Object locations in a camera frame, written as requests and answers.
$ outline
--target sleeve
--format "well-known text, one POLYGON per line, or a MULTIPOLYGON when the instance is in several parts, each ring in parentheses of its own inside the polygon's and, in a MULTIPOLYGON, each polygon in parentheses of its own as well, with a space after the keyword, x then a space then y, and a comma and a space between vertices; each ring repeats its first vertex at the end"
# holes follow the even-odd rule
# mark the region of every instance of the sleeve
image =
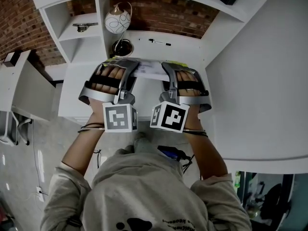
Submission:
POLYGON ((252 230, 249 217, 232 186, 231 174, 199 180, 191 190, 205 203, 212 222, 222 221, 237 231, 252 230))
POLYGON ((61 163, 51 178, 40 230, 79 231, 80 215, 90 190, 89 183, 79 172, 61 163))

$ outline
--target black paw print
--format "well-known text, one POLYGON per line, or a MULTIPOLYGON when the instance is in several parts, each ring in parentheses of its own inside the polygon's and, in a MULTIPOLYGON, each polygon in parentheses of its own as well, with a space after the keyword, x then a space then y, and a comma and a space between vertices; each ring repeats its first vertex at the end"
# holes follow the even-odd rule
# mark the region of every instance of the black paw print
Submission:
MULTIPOLYGON (((131 231, 148 231, 152 227, 151 222, 144 221, 144 220, 139 219, 139 218, 129 218, 129 219, 127 219, 127 223, 129 225, 131 231)), ((125 224, 123 222, 118 222, 116 224, 116 228, 118 230, 127 231, 127 230, 123 230, 125 228, 125 224)))

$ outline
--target wrist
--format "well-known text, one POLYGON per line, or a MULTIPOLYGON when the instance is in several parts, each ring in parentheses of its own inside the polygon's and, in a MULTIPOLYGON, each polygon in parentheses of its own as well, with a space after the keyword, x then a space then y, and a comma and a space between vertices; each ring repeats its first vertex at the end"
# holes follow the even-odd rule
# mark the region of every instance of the wrist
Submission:
POLYGON ((104 115, 93 112, 88 123, 101 123, 104 124, 104 115))
POLYGON ((202 124, 198 117, 196 118, 189 118, 185 122, 185 129, 192 129, 192 130, 203 130, 202 124))

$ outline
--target gray sweatshirt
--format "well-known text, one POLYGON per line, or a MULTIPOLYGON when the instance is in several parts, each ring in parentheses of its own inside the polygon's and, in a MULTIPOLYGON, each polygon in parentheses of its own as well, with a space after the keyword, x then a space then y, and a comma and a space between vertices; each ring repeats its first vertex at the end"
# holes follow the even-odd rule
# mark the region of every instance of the gray sweatshirt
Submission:
POLYGON ((157 154, 114 155, 92 189, 61 163, 51 179, 43 231, 251 230, 231 175, 199 180, 189 189, 176 161, 157 154))

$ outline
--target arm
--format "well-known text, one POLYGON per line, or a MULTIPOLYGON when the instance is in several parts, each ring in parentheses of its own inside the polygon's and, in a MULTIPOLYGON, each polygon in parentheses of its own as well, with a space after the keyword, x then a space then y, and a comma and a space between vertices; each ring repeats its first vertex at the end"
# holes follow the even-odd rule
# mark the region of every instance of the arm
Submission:
MULTIPOLYGON (((196 78, 188 72, 178 72, 179 81, 197 81, 196 78)), ((196 90, 179 90, 180 96, 199 96, 200 92, 196 90)), ((198 119, 199 105, 192 105, 189 108, 185 128, 192 130, 203 130, 200 120, 198 119)), ((223 176, 228 173, 227 167, 220 154, 206 136, 193 135, 185 133, 192 151, 196 158, 200 173, 203 179, 211 176, 223 176)))
MULTIPOLYGON (((124 73, 123 68, 115 67, 112 68, 110 66, 106 67, 102 76, 108 76, 115 79, 121 79, 124 73)), ((111 88, 109 86, 103 86, 99 84, 93 84, 93 89, 116 94, 117 89, 111 88)), ((104 115, 103 115, 103 103, 101 101, 95 99, 89 99, 90 106, 93 109, 93 114, 91 115, 87 124, 90 123, 101 123, 104 124, 104 115)), ((85 175, 87 168, 89 166, 90 160, 92 158, 95 146, 102 136, 103 131, 101 130, 89 130, 80 133, 73 144, 70 146, 68 151, 66 152, 62 162, 73 169, 77 170, 83 176, 85 175)))
MULTIPOLYGON (((124 69, 106 67, 101 74, 121 79, 124 69)), ((115 94, 117 89, 109 86, 93 84, 92 88, 98 91, 115 94)), ((93 109, 89 123, 104 123, 103 103, 90 99, 93 109)), ((80 133, 66 152, 62 163, 55 169, 49 189, 49 200, 44 209, 40 230, 80 230, 82 223, 80 215, 84 201, 91 190, 84 174, 89 166, 95 146, 103 131, 89 130, 80 133)))
MULTIPOLYGON (((178 73, 179 80, 194 80, 188 72, 178 73)), ((198 96, 196 90, 180 90, 181 96, 198 96)), ((186 129, 203 130, 198 119, 199 106, 189 108, 185 123, 186 129)), ((195 155, 198 167, 204 180, 199 180, 192 185, 191 190, 205 203, 211 225, 223 223, 233 226, 237 231, 251 230, 250 221, 238 199, 231 175, 228 174, 226 164, 211 143, 208 137, 185 134, 195 155)))

